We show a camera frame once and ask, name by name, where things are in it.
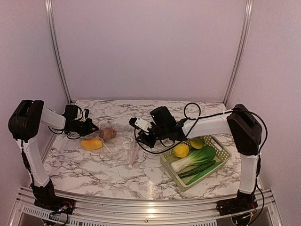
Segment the clear zip top bag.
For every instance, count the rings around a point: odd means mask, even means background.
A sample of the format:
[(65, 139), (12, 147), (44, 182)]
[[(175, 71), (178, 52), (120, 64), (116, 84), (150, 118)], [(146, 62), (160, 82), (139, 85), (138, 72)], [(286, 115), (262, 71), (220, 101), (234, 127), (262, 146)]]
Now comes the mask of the clear zip top bag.
[[(110, 141), (100, 139), (100, 131), (106, 127), (116, 130), (116, 137)], [(138, 146), (134, 138), (134, 128), (129, 125), (118, 123), (106, 123), (99, 126), (99, 130), (79, 140), (97, 138), (102, 140), (103, 147), (97, 150), (87, 150), (98, 153), (101, 158), (111, 161), (113, 164), (121, 165), (126, 169), (132, 169), (138, 158)]]

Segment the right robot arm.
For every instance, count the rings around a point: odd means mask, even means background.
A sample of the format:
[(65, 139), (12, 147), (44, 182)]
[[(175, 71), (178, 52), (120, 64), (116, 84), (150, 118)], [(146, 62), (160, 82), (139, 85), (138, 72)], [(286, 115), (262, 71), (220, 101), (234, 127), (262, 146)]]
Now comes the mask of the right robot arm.
[(198, 137), (230, 137), (241, 159), (240, 184), (238, 197), (233, 207), (243, 211), (251, 204), (260, 173), (261, 149), (267, 138), (268, 129), (264, 120), (249, 111), (243, 104), (213, 115), (176, 120), (166, 106), (151, 111), (152, 121), (138, 118), (134, 122), (134, 136), (137, 144), (150, 153), (157, 141), (169, 139), (174, 142), (171, 150), (186, 140)]

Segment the yellow fake lemon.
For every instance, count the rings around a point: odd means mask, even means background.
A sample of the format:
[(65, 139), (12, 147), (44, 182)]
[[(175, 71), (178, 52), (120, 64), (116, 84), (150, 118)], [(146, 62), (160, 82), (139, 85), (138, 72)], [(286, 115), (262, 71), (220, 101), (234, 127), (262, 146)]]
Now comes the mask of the yellow fake lemon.
[(173, 154), (177, 158), (185, 158), (190, 152), (190, 148), (186, 144), (179, 144), (173, 149)]

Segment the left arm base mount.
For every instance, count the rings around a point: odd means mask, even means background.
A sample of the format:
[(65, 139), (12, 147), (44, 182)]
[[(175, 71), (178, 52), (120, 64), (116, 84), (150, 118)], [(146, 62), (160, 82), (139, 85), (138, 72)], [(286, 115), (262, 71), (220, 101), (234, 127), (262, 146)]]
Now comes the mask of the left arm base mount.
[(71, 215), (73, 213), (75, 200), (57, 196), (53, 201), (39, 201), (36, 199), (34, 205), (51, 210), (53, 214), (67, 213), (68, 215)]

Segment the brown fake potato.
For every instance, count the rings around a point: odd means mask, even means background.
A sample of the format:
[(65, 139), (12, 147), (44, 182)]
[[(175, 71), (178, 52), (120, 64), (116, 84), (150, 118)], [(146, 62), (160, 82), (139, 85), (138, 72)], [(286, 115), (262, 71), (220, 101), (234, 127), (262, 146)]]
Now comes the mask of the brown fake potato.
[(99, 137), (104, 141), (110, 141), (116, 137), (116, 130), (112, 127), (106, 127), (100, 131)]

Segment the green fake cucumber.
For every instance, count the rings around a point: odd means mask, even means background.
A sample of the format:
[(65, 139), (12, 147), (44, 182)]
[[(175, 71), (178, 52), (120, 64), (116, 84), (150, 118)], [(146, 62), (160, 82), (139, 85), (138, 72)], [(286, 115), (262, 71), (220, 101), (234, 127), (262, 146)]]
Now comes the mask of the green fake cucumber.
[(208, 174), (210, 171), (214, 170), (217, 166), (219, 166), (222, 162), (216, 162), (212, 166), (208, 167), (207, 169), (203, 170), (202, 172), (198, 173), (194, 178), (192, 178), (186, 185), (190, 185), (195, 181), (199, 180), (204, 175)]

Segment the pale green plastic basket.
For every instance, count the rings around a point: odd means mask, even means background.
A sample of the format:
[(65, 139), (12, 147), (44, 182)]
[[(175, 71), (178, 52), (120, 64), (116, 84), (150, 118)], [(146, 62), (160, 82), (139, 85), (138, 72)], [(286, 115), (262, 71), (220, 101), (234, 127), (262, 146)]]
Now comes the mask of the pale green plastic basket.
[(188, 146), (189, 153), (184, 158), (175, 156), (170, 150), (160, 155), (160, 162), (176, 183), (178, 189), (185, 192), (220, 169), (231, 157), (231, 152), (214, 136), (202, 136), (204, 147), (196, 149), (186, 140), (180, 144)]

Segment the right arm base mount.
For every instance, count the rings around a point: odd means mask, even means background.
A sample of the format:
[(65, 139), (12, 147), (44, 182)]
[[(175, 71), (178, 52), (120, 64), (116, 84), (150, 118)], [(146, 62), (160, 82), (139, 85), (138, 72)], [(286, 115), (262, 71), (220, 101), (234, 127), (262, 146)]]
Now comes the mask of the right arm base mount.
[(247, 210), (256, 209), (258, 203), (255, 198), (251, 201), (247, 201), (246, 198), (231, 198), (226, 200), (220, 200), (216, 203), (216, 209), (221, 216), (236, 214)]

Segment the dark green fake pepper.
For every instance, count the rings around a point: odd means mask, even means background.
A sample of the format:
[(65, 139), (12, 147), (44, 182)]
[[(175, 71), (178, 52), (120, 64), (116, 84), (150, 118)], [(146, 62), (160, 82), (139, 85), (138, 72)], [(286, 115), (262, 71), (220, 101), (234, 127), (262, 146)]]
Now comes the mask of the dark green fake pepper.
[(190, 145), (192, 148), (200, 150), (205, 146), (205, 141), (202, 137), (196, 137), (196, 138), (190, 139)]

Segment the dark green bumpy cucumber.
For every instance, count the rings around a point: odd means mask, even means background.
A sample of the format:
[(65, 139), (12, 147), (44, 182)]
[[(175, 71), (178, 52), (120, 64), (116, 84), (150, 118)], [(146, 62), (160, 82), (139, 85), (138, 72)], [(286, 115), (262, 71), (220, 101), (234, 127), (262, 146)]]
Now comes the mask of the dark green bumpy cucumber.
[(205, 164), (202, 164), (200, 166), (197, 166), (189, 171), (186, 171), (186, 172), (183, 172), (183, 173), (180, 173), (178, 174), (178, 177), (179, 178), (186, 178), (186, 177), (191, 177), (193, 175), (196, 175), (204, 170), (206, 170), (207, 168), (211, 167), (212, 165), (214, 165), (216, 163), (216, 160), (212, 160), (212, 161), (209, 161)]

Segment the orange yellow fake corn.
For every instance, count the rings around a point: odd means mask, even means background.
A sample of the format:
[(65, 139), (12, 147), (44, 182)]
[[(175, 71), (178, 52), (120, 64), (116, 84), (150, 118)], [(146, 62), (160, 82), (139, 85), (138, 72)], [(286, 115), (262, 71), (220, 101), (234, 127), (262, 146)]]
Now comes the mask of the orange yellow fake corn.
[(97, 150), (103, 147), (102, 140), (97, 138), (83, 139), (80, 144), (84, 149), (87, 150)]

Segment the green fake bok choy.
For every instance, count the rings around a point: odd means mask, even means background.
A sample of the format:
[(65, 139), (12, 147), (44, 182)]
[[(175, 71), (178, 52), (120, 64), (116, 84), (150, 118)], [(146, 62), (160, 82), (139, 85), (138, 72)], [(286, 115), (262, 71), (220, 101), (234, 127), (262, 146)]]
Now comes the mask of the green fake bok choy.
[(170, 165), (175, 172), (179, 172), (190, 166), (199, 166), (214, 159), (216, 151), (206, 145), (202, 149), (192, 149), (185, 158), (172, 162)]

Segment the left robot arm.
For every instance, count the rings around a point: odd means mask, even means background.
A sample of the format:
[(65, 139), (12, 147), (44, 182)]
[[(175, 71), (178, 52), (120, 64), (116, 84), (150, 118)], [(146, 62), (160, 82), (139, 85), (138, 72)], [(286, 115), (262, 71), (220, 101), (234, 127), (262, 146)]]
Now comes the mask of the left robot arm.
[(8, 129), (20, 148), (24, 165), (32, 178), (33, 194), (48, 209), (54, 210), (60, 202), (44, 169), (38, 148), (37, 134), (41, 124), (66, 135), (76, 133), (79, 137), (88, 136), (99, 128), (89, 118), (88, 109), (67, 105), (63, 114), (57, 114), (45, 107), (42, 100), (22, 100), (10, 117)]

